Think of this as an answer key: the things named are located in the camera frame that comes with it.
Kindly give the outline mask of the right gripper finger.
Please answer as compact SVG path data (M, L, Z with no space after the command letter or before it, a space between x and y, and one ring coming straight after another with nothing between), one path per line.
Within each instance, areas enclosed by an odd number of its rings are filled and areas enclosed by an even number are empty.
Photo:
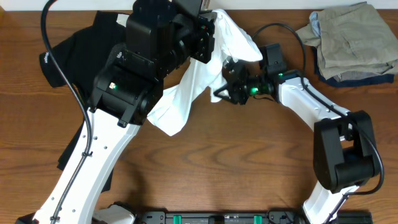
M235 59L232 58L232 56L227 56L227 58L223 62L222 72L223 73L234 73L236 66L237 66L237 61L235 61Z
M220 87L219 89L215 90L213 92L213 96L218 97L222 100L225 100L229 103L235 103L236 99L234 98L234 96L229 92L229 85L225 84L222 87Z

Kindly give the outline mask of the white t-shirt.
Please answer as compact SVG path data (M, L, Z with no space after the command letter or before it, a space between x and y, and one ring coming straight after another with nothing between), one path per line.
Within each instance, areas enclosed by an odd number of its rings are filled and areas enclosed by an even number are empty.
M223 9L214 9L215 48L208 63L191 59L180 83L163 91L163 96L147 115L147 119L169 136L186 125L192 102L206 88L215 91L226 84L222 76L228 57L235 62L258 62L263 56L250 35L232 20Z

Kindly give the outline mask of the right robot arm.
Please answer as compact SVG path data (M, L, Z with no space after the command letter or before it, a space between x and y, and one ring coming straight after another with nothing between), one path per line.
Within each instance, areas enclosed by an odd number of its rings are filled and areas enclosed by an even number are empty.
M214 94L240 105L264 95L292 110L310 127L317 183L296 222L338 222L338 211L350 197L374 194L384 182L370 115L334 104L301 71L288 70L281 61L261 65L260 74L250 75L244 61L226 59L226 84Z

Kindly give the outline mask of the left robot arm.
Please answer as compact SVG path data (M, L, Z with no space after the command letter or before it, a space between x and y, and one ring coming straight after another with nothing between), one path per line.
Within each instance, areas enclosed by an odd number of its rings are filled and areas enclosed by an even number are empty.
M118 204L95 208L119 156L161 99L164 78L194 58L208 63L215 47L216 13L201 1L136 1L126 21L126 40L115 45L96 76L86 128L52 193L18 223L134 223Z

